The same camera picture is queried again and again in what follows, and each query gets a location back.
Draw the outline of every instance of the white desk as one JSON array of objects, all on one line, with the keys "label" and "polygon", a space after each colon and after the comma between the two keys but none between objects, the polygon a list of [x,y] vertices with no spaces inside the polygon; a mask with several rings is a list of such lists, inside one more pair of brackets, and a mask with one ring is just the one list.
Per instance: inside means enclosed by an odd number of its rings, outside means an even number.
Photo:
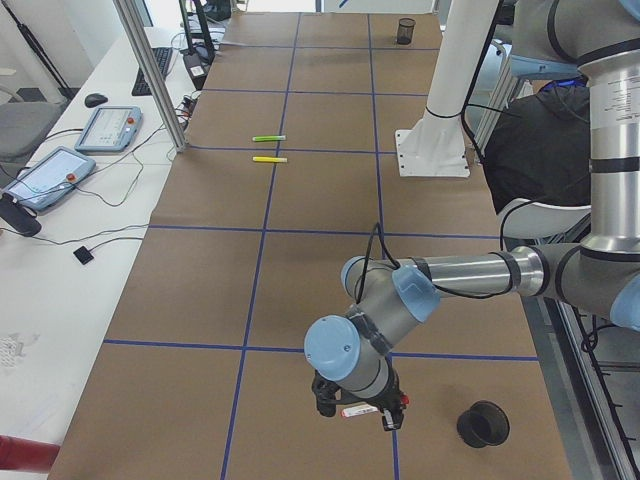
[{"label": "white desk", "polygon": [[[175,33],[149,29],[148,37],[152,46],[168,46]],[[175,105],[183,95],[194,90],[178,55],[174,52],[174,68],[166,80]],[[132,147],[144,141],[162,120],[152,97],[131,96],[137,70],[128,39],[123,36],[96,67],[51,132],[83,127],[91,113],[84,106],[84,98],[99,92],[109,98],[105,105],[141,108],[143,122]],[[77,138],[78,135],[73,134],[54,137],[38,149],[32,161],[41,159],[58,145],[73,147]],[[111,208],[98,198],[72,192],[59,205],[39,216],[42,224],[39,236],[62,241],[102,230],[146,224],[171,167],[167,158],[171,147],[169,136],[163,130],[136,152],[145,168],[123,206]],[[94,158],[97,168],[102,168],[120,157]],[[139,169],[139,164],[129,156],[89,178],[82,188],[118,202]],[[0,225],[6,226],[1,219]],[[7,232],[0,235],[0,341],[6,342],[11,335],[17,335],[18,341],[25,343],[21,356],[8,362],[5,357],[5,363],[15,361],[15,366],[0,364],[0,434],[62,442],[140,242],[123,240],[105,245],[95,251],[95,260],[85,266],[72,252],[81,245],[91,248],[109,238],[141,237],[144,233],[144,228],[135,229],[65,246]],[[0,480],[44,477],[0,471]]]}]

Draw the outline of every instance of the black keyboard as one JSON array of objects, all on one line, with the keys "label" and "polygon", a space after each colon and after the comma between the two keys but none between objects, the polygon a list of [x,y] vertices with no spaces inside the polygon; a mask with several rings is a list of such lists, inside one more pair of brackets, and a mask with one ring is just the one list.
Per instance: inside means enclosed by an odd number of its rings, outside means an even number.
[{"label": "black keyboard", "polygon": [[[160,68],[160,73],[162,74],[162,78],[167,78],[167,73],[169,72],[169,63],[171,63],[171,52],[173,52],[173,48],[171,47],[157,47],[152,48],[153,55],[156,57],[156,62],[158,62],[158,67]],[[142,73],[141,69],[138,69],[138,76],[136,77],[136,83],[133,85],[133,90],[131,90],[131,95],[134,97],[142,97],[144,95],[151,95],[151,89],[149,88],[149,84],[144,79],[144,73]]]}]

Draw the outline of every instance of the computer mouse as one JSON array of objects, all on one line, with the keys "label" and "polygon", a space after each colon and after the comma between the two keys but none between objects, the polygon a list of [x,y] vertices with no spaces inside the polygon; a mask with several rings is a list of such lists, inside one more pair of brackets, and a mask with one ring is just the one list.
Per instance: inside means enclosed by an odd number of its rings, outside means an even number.
[{"label": "computer mouse", "polygon": [[102,105],[104,102],[108,102],[109,99],[102,95],[101,93],[90,93],[84,99],[84,104],[87,108],[97,107],[98,105]]}]

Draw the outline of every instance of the chair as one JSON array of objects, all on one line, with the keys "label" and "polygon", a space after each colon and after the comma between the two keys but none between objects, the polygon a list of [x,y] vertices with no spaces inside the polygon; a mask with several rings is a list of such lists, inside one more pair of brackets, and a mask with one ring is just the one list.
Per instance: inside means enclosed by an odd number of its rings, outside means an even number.
[{"label": "chair", "polygon": [[[508,212],[528,201],[524,198],[511,200],[498,214],[500,224]],[[518,208],[507,217],[504,224],[504,236],[524,240],[563,234],[571,230],[590,213],[591,205],[559,207],[535,202]]]},{"label": "chair", "polygon": [[[0,68],[0,75],[15,70]],[[10,183],[58,121],[62,108],[47,102],[25,102],[20,95],[0,84],[15,103],[0,105],[0,188]]]}]

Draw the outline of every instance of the white marker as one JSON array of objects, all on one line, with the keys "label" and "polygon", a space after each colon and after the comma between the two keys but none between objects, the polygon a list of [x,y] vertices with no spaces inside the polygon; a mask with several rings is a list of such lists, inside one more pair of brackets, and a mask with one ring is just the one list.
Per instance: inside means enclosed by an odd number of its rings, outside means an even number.
[{"label": "white marker", "polygon": [[363,405],[356,405],[355,407],[345,408],[340,412],[340,416],[342,418],[357,417],[358,415],[364,415],[366,413],[374,413],[377,411],[378,409],[376,407],[372,407],[371,405],[367,405],[365,403]]}]

